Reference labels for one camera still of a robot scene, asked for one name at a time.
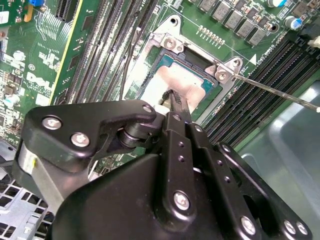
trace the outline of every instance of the green circuit board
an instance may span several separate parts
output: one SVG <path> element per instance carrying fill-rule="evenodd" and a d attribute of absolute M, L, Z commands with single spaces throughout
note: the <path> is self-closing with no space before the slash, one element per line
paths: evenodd
<path fill-rule="evenodd" d="M 266 0 L 245 1 L 239 8 L 240 1 L 159 0 L 154 8 L 148 9 L 152 1 L 78 0 L 71 1 L 76 2 L 76 9 L 73 20 L 67 21 L 57 17 L 59 1 L 46 0 L 44 6 L 33 10 L 31 21 L 8 21 L 8 36 L 1 42 L 0 99 L 5 100 L 13 90 L 19 101 L 13 107 L 0 103 L 0 137 L 17 146 L 24 116 L 34 107 L 117 100 L 126 52 L 136 27 L 143 20 L 143 13 L 148 11 L 151 14 L 130 62 L 125 99 L 138 98 L 137 92 L 154 67 L 161 48 L 153 47 L 142 64 L 137 59 L 153 31 L 172 15 L 181 19 L 180 34 L 209 55 L 221 62 L 241 58 L 240 74 L 247 77 L 289 31 L 284 24 L 287 16 L 296 16 L 305 24 L 319 13 L 310 7 L 300 10 L 307 2 L 301 6 L 298 0 L 288 0 L 285 6 L 273 8 Z M 204 2 L 212 2 L 212 6 L 205 10 Z M 226 6 L 228 13 L 223 20 L 217 20 L 220 16 L 216 12 L 221 4 Z M 134 7 L 140 15 L 134 15 Z M 249 16 L 252 9 L 256 12 Z M 252 36 L 243 37 L 239 27 L 226 27 L 227 19 L 234 11 L 241 15 L 239 26 L 250 22 L 254 29 L 263 32 L 261 41 L 253 43 Z M 26 8 L 23 8 L 21 17 L 25 13 Z M 103 38 L 107 29 L 109 34 Z M 207 105 L 202 106 L 203 109 L 193 115 L 193 120 Z M 117 156 L 117 162 L 123 162 L 126 157 Z"/>

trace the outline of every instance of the capacitor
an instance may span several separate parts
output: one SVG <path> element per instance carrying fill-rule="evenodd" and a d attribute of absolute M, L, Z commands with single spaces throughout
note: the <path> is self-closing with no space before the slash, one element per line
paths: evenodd
<path fill-rule="evenodd" d="M 280 8 L 286 4 L 287 0 L 267 0 L 266 4 L 270 8 Z"/>
<path fill-rule="evenodd" d="M 20 97 L 17 94 L 9 95 L 4 100 L 2 100 L 2 102 L 8 108 L 13 108 L 14 105 L 20 102 Z"/>
<path fill-rule="evenodd" d="M 297 30 L 302 25 L 302 20 L 294 16 L 288 16 L 284 20 L 284 25 L 291 30 Z"/>

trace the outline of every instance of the chip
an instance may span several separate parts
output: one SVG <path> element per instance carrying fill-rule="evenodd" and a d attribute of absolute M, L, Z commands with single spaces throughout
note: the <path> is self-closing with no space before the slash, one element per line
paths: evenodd
<path fill-rule="evenodd" d="M 7 76 L 9 81 L 15 81 L 15 75 L 13 75 L 12 73 L 9 73 L 9 75 Z"/>
<path fill-rule="evenodd" d="M 15 84 L 21 85 L 22 78 L 21 78 L 21 77 L 18 77 L 18 76 L 15 76 L 13 82 L 14 82 Z"/>
<path fill-rule="evenodd" d="M 245 38 L 253 28 L 254 28 L 254 24 L 249 20 L 245 20 L 245 22 L 237 31 L 237 34 Z"/>
<path fill-rule="evenodd" d="M 258 28 L 248 42 L 254 46 L 257 46 L 265 36 L 266 33 L 260 28 Z"/>
<path fill-rule="evenodd" d="M 230 29 L 235 29 L 240 23 L 241 19 L 242 15 L 239 12 L 234 11 L 226 21 L 225 26 Z"/>
<path fill-rule="evenodd" d="M 5 117 L 0 115 L 0 126 L 3 126 L 5 124 Z"/>
<path fill-rule="evenodd" d="M 230 9 L 230 6 L 223 1 L 216 8 L 212 17 L 218 21 L 222 21 L 227 15 L 227 13 L 229 12 L 229 9 Z"/>
<path fill-rule="evenodd" d="M 75 55 L 75 56 L 71 59 L 68 70 L 72 69 L 74 66 L 77 65 L 77 63 L 79 62 L 79 58 L 80 58 L 79 55 Z"/>
<path fill-rule="evenodd" d="M 92 24 L 93 20 L 94 20 L 94 16 L 93 16 L 93 15 L 86 16 L 86 17 L 84 18 L 81 31 L 84 31 L 84 30 L 89 29 L 89 28 L 91 27 L 91 24 Z"/>
<path fill-rule="evenodd" d="M 248 12 L 248 14 L 246 15 L 248 19 L 253 20 L 255 15 L 258 13 L 259 11 L 257 9 L 255 9 L 254 7 L 251 8 L 251 10 Z"/>
<path fill-rule="evenodd" d="M 309 10 L 307 4 L 303 1 L 301 1 L 292 11 L 294 15 L 297 17 L 301 17 L 303 14 L 305 14 Z"/>
<path fill-rule="evenodd" d="M 269 18 L 267 18 L 266 16 L 263 16 L 260 22 L 258 23 L 258 26 L 261 28 L 264 28 L 267 22 L 269 22 Z"/>
<path fill-rule="evenodd" d="M 245 0 L 239 0 L 234 8 L 238 11 L 241 11 L 241 9 L 245 6 L 246 3 L 247 2 Z"/>
<path fill-rule="evenodd" d="M 17 89 L 14 86 L 10 86 L 10 85 L 4 86 L 4 94 L 5 95 L 15 94 L 16 90 Z"/>
<path fill-rule="evenodd" d="M 209 10 L 215 4 L 215 2 L 216 2 L 216 0 L 203 0 L 200 3 L 199 8 L 205 12 L 209 12 Z"/>

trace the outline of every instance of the electronic component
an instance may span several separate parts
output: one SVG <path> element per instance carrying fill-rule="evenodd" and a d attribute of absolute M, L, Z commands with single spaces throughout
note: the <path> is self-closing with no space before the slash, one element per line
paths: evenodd
<path fill-rule="evenodd" d="M 82 30 L 82 31 L 88 30 L 88 29 L 90 28 L 93 20 L 94 20 L 94 16 L 93 16 L 93 15 L 86 16 L 86 17 L 84 18 L 84 22 L 83 22 L 83 25 L 82 25 L 82 29 L 81 29 L 81 30 Z"/>
<path fill-rule="evenodd" d="M 286 4 L 287 0 L 267 0 L 266 4 L 270 8 L 279 8 L 283 7 Z"/>
<path fill-rule="evenodd" d="M 263 16 L 259 21 L 258 26 L 261 28 L 264 28 L 268 22 L 269 22 L 269 18 L 267 18 L 266 16 Z"/>
<path fill-rule="evenodd" d="M 6 85 L 4 86 L 4 94 L 5 95 L 12 95 L 15 94 L 17 91 L 15 86 Z"/>
<path fill-rule="evenodd" d="M 20 98 L 18 95 L 13 94 L 13 95 L 9 95 L 8 97 L 6 97 L 4 100 L 2 100 L 2 102 L 8 108 L 13 108 L 14 105 L 16 105 L 20 102 Z"/>
<path fill-rule="evenodd" d="M 0 115 L 0 126 L 5 125 L 5 117 Z"/>
<path fill-rule="evenodd" d="M 72 69 L 74 66 L 76 66 L 78 64 L 79 58 L 80 58 L 79 55 L 75 55 L 74 57 L 72 57 L 68 70 Z"/>
<path fill-rule="evenodd" d="M 301 1 L 298 3 L 298 5 L 293 9 L 292 13 L 296 15 L 297 17 L 301 17 L 303 14 L 305 14 L 308 11 L 308 6 L 305 2 Z"/>
<path fill-rule="evenodd" d="M 29 3 L 35 7 L 40 7 L 45 4 L 45 0 L 29 0 Z"/>
<path fill-rule="evenodd" d="M 229 16 L 228 20 L 225 22 L 224 25 L 233 30 L 238 26 L 241 19 L 242 15 L 237 11 L 233 11 L 233 13 Z"/>
<path fill-rule="evenodd" d="M 238 11 L 241 11 L 241 9 L 245 6 L 246 3 L 246 0 L 239 0 L 234 8 Z"/>
<path fill-rule="evenodd" d="M 302 26 L 302 20 L 294 16 L 288 16 L 285 18 L 284 25 L 291 30 L 297 30 Z"/>
<path fill-rule="evenodd" d="M 249 20 L 245 20 L 236 33 L 245 38 L 253 28 L 254 24 Z"/>
<path fill-rule="evenodd" d="M 230 6 L 222 1 L 214 11 L 212 17 L 218 21 L 222 21 L 229 12 Z"/>
<path fill-rule="evenodd" d="M 248 42 L 254 46 L 257 46 L 265 36 L 266 33 L 260 28 L 258 28 Z"/>
<path fill-rule="evenodd" d="M 253 20 L 258 12 L 259 11 L 256 8 L 253 7 L 253 8 L 250 9 L 250 11 L 247 13 L 246 16 L 247 16 L 248 19 Z"/>
<path fill-rule="evenodd" d="M 21 85 L 22 78 L 21 78 L 21 77 L 18 77 L 18 76 L 14 76 L 13 82 L 14 82 L 15 84 Z"/>
<path fill-rule="evenodd" d="M 79 0 L 59 0 L 55 17 L 63 22 L 70 22 L 75 15 Z"/>
<path fill-rule="evenodd" d="M 211 7 L 215 4 L 216 0 L 202 0 L 199 8 L 205 12 L 209 12 Z"/>

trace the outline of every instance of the screw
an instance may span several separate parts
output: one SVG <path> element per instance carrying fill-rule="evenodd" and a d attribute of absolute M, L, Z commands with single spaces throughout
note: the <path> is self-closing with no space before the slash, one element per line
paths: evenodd
<path fill-rule="evenodd" d="M 174 193 L 173 200 L 175 205 L 183 211 L 187 210 L 190 207 L 188 197 L 182 192 L 177 191 L 176 193 Z"/>
<path fill-rule="evenodd" d="M 84 148 L 89 145 L 90 140 L 84 133 L 78 132 L 71 136 L 71 142 L 77 147 Z"/>
<path fill-rule="evenodd" d="M 255 235 L 256 228 L 255 228 L 254 224 L 252 223 L 252 221 L 249 218 L 247 218 L 246 216 L 241 217 L 241 223 L 242 223 L 242 226 L 243 226 L 244 230 L 248 234 Z"/>
<path fill-rule="evenodd" d="M 148 105 L 143 105 L 143 110 L 145 110 L 145 111 L 148 112 L 148 113 L 151 113 L 151 112 L 152 112 L 151 107 L 148 106 Z"/>
<path fill-rule="evenodd" d="M 226 145 L 222 145 L 223 150 L 225 150 L 226 152 L 230 153 L 230 148 L 228 148 Z"/>
<path fill-rule="evenodd" d="M 304 235 L 308 235 L 308 231 L 305 228 L 305 226 L 303 226 L 303 224 L 301 222 L 297 222 L 296 226 L 298 227 L 298 229 L 300 230 L 300 232 Z"/>
<path fill-rule="evenodd" d="M 289 233 L 291 233 L 293 235 L 296 234 L 296 230 L 295 230 L 294 226 L 292 226 L 291 222 L 289 222 L 288 220 L 285 220 L 284 226 L 288 230 Z"/>
<path fill-rule="evenodd" d="M 46 117 L 45 119 L 42 120 L 42 125 L 46 129 L 57 130 L 57 129 L 61 128 L 62 123 L 60 120 L 58 120 L 54 117 Z"/>
<path fill-rule="evenodd" d="M 202 128 L 198 125 L 195 126 L 195 130 L 197 130 L 198 132 L 202 132 Z"/>

